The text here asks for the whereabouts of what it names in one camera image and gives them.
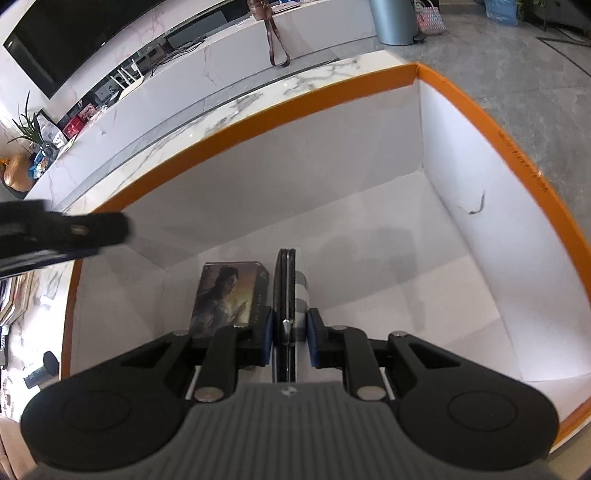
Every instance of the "trash can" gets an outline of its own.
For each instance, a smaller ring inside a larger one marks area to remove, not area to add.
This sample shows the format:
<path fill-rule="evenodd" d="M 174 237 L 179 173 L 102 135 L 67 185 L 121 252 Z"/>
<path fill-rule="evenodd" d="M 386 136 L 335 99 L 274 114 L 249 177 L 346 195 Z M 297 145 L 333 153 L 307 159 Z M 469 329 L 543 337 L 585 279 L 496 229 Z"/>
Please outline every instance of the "trash can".
<path fill-rule="evenodd" d="M 411 0 L 369 0 L 378 40 L 386 45 L 412 45 L 418 34 Z"/>

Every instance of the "pink handbag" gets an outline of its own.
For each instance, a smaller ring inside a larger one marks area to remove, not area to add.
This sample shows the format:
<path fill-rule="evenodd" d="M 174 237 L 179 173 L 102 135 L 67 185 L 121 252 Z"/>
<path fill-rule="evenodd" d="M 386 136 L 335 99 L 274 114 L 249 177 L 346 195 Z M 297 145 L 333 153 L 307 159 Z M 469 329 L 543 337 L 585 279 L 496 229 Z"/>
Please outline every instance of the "pink handbag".
<path fill-rule="evenodd" d="M 445 32 L 445 23 L 441 18 L 439 9 L 431 0 L 426 0 L 431 6 L 427 7 L 422 0 L 415 0 L 414 10 L 417 13 L 418 28 L 425 35 L 440 35 Z"/>

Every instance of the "floor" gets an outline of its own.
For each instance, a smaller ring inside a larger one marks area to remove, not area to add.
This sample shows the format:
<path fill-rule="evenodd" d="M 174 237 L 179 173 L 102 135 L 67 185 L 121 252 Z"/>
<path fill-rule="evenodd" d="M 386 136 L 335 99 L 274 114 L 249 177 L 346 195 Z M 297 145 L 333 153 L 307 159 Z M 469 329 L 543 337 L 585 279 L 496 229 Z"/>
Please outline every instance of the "floor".
<path fill-rule="evenodd" d="M 591 48 L 544 43 L 537 37 L 568 36 L 504 27 L 483 14 L 444 13 L 444 20 L 444 35 L 392 50 L 476 99 L 538 165 L 591 241 Z"/>

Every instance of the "brown strap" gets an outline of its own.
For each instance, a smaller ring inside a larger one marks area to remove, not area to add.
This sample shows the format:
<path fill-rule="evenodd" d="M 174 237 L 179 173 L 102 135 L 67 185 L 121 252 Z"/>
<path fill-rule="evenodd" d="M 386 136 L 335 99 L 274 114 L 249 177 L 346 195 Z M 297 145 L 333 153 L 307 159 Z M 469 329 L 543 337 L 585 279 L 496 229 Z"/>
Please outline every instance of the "brown strap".
<path fill-rule="evenodd" d="M 263 20 L 265 22 L 265 28 L 267 29 L 267 41 L 269 42 L 269 60 L 271 60 L 271 65 L 274 67 L 277 66 L 275 64 L 275 51 L 273 49 L 273 33 L 277 37 L 279 41 L 279 45 L 283 48 L 283 52 L 285 53 L 285 62 L 283 62 L 280 66 L 287 67 L 291 63 L 291 59 L 283 42 L 281 41 L 281 36 L 279 35 L 279 29 L 275 24 L 275 20 L 273 19 L 273 10 L 269 6 L 267 0 L 247 0 L 248 6 L 251 9 L 252 16 L 255 20 Z"/>
<path fill-rule="evenodd" d="M 275 24 L 275 20 L 273 19 L 273 17 L 268 17 L 265 19 L 265 28 L 267 29 L 267 41 L 269 42 L 269 60 L 271 60 L 271 65 L 273 65 L 274 67 L 277 66 L 275 64 L 275 53 L 273 51 L 273 37 L 271 35 L 271 32 L 273 32 L 277 37 L 277 40 L 279 41 L 279 45 L 281 45 L 281 48 L 283 48 L 283 52 L 285 53 L 285 62 L 283 62 L 280 66 L 287 67 L 291 63 L 291 58 L 285 50 L 285 47 L 283 46 L 281 36 L 279 35 L 279 30 L 277 29 L 277 25 Z"/>

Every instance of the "person illustration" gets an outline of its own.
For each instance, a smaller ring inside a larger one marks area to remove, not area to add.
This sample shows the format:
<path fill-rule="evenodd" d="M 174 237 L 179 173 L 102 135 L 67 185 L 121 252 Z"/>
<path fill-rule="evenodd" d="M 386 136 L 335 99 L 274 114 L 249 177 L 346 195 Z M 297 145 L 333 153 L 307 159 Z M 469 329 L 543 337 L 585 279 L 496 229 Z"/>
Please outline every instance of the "person illustration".
<path fill-rule="evenodd" d="M 233 308 L 228 297 L 234 292 L 240 273 L 235 267 L 222 267 L 212 288 L 201 292 L 195 299 L 190 330 L 195 336 L 210 336 L 224 325 L 234 325 L 248 301 Z"/>

